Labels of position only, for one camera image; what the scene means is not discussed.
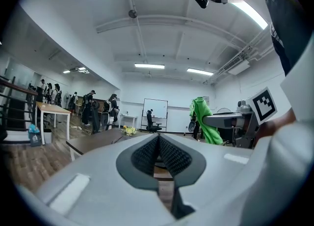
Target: whiteboard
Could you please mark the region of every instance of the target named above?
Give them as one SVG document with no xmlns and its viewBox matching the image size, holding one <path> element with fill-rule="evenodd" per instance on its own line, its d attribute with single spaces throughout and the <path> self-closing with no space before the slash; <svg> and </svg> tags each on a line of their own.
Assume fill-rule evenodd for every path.
<svg viewBox="0 0 314 226">
<path fill-rule="evenodd" d="M 167 118 L 168 101 L 145 98 L 143 117 L 146 117 L 146 112 L 150 109 L 153 109 L 152 117 Z"/>
</svg>

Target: yellow object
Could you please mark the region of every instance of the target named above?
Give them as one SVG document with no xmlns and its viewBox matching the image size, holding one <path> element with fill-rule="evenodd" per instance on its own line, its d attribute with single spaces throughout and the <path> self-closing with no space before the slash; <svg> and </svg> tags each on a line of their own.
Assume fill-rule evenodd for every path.
<svg viewBox="0 0 314 226">
<path fill-rule="evenodd" d="M 134 127 L 127 127 L 127 126 L 123 126 L 123 132 L 128 135 L 128 136 L 131 136 L 131 135 L 134 135 L 136 134 L 136 130 Z"/>
</svg>

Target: hand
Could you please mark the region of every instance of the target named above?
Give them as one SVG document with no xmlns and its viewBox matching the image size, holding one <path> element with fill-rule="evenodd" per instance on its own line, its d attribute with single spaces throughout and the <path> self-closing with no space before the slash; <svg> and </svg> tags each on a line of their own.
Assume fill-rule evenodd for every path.
<svg viewBox="0 0 314 226">
<path fill-rule="evenodd" d="M 281 117 L 263 123 L 256 133 L 253 146 L 257 144 L 260 138 L 266 137 L 266 136 L 273 136 L 275 132 L 279 130 L 281 127 L 291 124 L 295 120 L 296 118 L 295 118 L 294 112 L 292 109 L 290 109 Z"/>
<path fill-rule="evenodd" d="M 276 124 L 274 121 L 271 120 L 263 123 L 255 135 L 253 146 L 257 144 L 260 138 L 274 135 L 276 130 Z"/>
</svg>

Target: table leg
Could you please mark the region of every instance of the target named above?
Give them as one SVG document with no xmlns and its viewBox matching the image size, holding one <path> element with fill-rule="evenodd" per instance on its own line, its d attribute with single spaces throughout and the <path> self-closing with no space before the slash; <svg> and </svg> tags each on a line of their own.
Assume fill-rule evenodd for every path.
<svg viewBox="0 0 314 226">
<path fill-rule="evenodd" d="M 37 104 L 36 104 L 36 108 L 35 108 L 35 126 L 37 126 Z"/>
<path fill-rule="evenodd" d="M 72 148 L 70 148 L 70 154 L 71 154 L 71 160 L 74 161 L 75 156 L 74 156 L 74 150 Z"/>
<path fill-rule="evenodd" d="M 67 140 L 70 139 L 70 114 L 67 117 Z"/>
<path fill-rule="evenodd" d="M 44 138 L 44 112 L 43 111 L 41 111 L 40 113 L 40 133 L 41 133 L 41 142 L 44 145 L 45 138 Z"/>
</svg>

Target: dark table top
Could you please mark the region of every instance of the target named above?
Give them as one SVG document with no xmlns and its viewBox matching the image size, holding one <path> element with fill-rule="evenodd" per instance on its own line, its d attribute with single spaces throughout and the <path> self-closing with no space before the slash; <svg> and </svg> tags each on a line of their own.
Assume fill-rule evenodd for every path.
<svg viewBox="0 0 314 226">
<path fill-rule="evenodd" d="M 142 135 L 148 135 L 148 133 L 137 131 L 136 134 L 132 137 L 138 137 Z M 66 143 L 77 153 L 84 154 L 96 148 L 110 145 L 119 141 L 125 141 L 131 139 L 132 137 L 126 136 L 124 133 L 122 133 L 121 129 L 117 128 L 89 136 L 66 140 Z"/>
</svg>

